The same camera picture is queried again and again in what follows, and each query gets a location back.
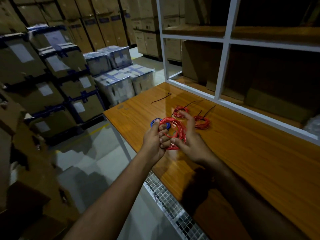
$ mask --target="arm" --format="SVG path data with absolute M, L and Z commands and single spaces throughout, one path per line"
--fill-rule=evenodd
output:
M 160 139 L 168 133 L 159 121 L 143 137 L 143 145 L 120 176 L 73 225 L 64 240 L 117 239 L 134 201 L 151 168 L 163 157 L 169 146 L 169 138 Z
M 252 239 L 308 239 L 262 197 L 252 193 L 253 189 L 219 159 L 196 133 L 193 117 L 183 111 L 180 113 L 188 120 L 188 145 L 177 138 L 171 141 L 192 161 L 213 173 L 220 192 L 231 204 Z

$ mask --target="person's right hand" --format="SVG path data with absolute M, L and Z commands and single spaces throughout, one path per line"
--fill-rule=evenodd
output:
M 217 158 L 203 141 L 201 135 L 195 130 L 195 119 L 185 111 L 180 110 L 187 121 L 186 144 L 178 138 L 172 138 L 171 142 L 177 145 L 193 162 L 205 165 L 208 160 Z

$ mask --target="metal grate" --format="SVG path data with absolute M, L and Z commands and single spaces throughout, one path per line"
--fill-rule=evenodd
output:
M 209 240 L 153 172 L 148 174 L 144 186 L 183 240 Z

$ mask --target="forearm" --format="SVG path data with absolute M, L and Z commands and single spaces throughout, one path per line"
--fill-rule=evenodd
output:
M 139 152 L 109 189 L 90 206 L 64 240 L 117 239 L 152 165 Z
M 216 155 L 204 161 L 218 189 L 253 239 L 308 239 L 287 218 L 261 197 L 252 193 L 242 180 Z

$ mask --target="metal grid shelf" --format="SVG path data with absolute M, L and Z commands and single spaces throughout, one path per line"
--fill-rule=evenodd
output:
M 143 185 L 183 240 L 209 240 L 153 172 Z
M 318 146 L 320 146 L 320 140 L 317 136 L 306 132 L 305 130 L 296 128 L 292 125 L 283 123 L 281 121 L 275 120 L 273 118 L 270 118 L 268 116 L 265 116 L 263 114 L 254 112 L 253 110 L 244 108 L 240 105 L 230 103 L 228 101 L 225 101 L 220 98 L 221 92 L 223 89 L 224 84 L 224 78 L 227 70 L 228 60 L 229 60 L 229 53 L 230 53 L 230 47 L 232 44 L 238 44 L 238 45 L 248 45 L 248 46 L 260 46 L 260 47 L 269 47 L 269 48 L 275 48 L 275 49 L 287 49 L 287 50 L 300 50 L 300 51 L 308 51 L 308 52 L 320 52 L 320 46 L 319 45 L 305 45 L 305 44 L 290 44 L 290 43 L 284 43 L 284 42 L 274 42 L 274 41 L 263 41 L 263 40 L 244 40 L 244 39 L 234 39 L 231 38 L 231 33 L 235 28 L 235 24 L 237 21 L 238 16 L 238 10 L 240 6 L 240 0 L 231 0 L 230 1 L 230 7 L 229 7 L 229 13 L 226 23 L 226 31 L 224 37 L 202 37 L 202 36 L 190 36 L 190 35 L 173 35 L 173 34 L 163 34 L 162 33 L 162 23 L 163 23 L 163 15 L 162 15 L 162 7 L 165 6 L 165 0 L 156 0 L 157 3 L 157 10 L 158 10 L 158 17 L 159 17 L 159 31 L 160 31 L 160 41 L 161 41 L 161 50 L 162 50 L 162 58 L 163 58 L 163 69 L 164 69 L 164 76 L 165 81 L 173 86 L 179 87 L 183 90 L 186 90 L 188 92 L 191 92 L 195 95 L 198 95 L 200 97 L 203 97 L 209 101 L 212 101 L 214 103 L 217 103 L 221 106 L 227 107 L 229 109 L 232 109 L 238 113 L 241 113 L 245 116 L 251 117 L 255 120 L 258 120 L 260 122 L 263 122 L 267 125 L 273 126 L 277 129 L 280 129 L 282 131 L 285 131 L 286 133 L 289 133 L 291 135 L 294 135 L 296 137 L 302 138 L 306 141 L 310 141 Z M 174 79 L 179 76 L 180 73 L 174 74 L 173 76 L 169 77 L 168 69 L 169 66 L 167 56 L 166 56 L 166 43 L 164 42 L 165 38 L 171 38 L 171 39 L 181 39 L 181 40 L 195 40 L 195 41 L 206 41 L 206 42 L 218 42 L 223 44 L 222 48 L 222 54 L 220 59 L 220 66 L 219 66 L 219 72 L 218 72 L 218 79 L 217 79 L 217 85 L 215 90 L 215 96 L 212 96 L 208 93 L 202 92 L 198 89 L 192 88 L 188 85 L 181 84 L 179 82 L 174 81 Z

